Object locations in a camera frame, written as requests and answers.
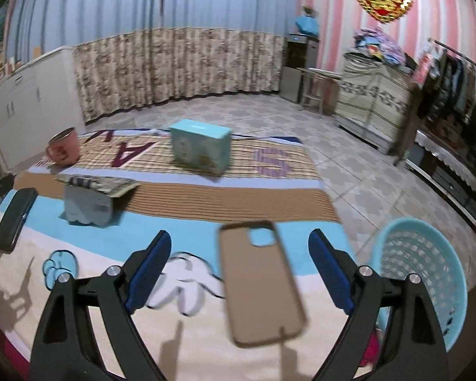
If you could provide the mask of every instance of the blue curtain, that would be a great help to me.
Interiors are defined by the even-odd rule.
[[[6,56],[23,63],[33,49],[48,52],[103,37],[158,27],[208,27],[285,35],[296,0],[16,0]]]

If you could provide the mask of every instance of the clothes pile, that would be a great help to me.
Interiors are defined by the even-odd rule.
[[[363,28],[354,32],[355,48],[367,57],[379,58],[386,64],[406,65],[406,54],[381,27]]]

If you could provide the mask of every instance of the crumpled paper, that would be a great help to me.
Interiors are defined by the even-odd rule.
[[[107,176],[90,175],[57,175],[56,180],[73,186],[80,186],[85,189],[104,193],[109,197],[122,197],[128,191],[139,186],[139,182],[133,179],[113,178]]]

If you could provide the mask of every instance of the blue gripper pad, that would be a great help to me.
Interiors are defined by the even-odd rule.
[[[309,235],[309,253],[335,306],[351,315],[354,309],[351,284],[331,250],[316,231],[312,231]]]
[[[136,309],[145,306],[170,255],[171,236],[164,232],[130,281],[128,297],[125,302],[125,308],[129,314],[132,315]]]

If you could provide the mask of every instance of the white cabinet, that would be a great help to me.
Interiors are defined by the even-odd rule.
[[[40,154],[67,127],[85,131],[70,48],[47,53],[0,82],[2,170]]]

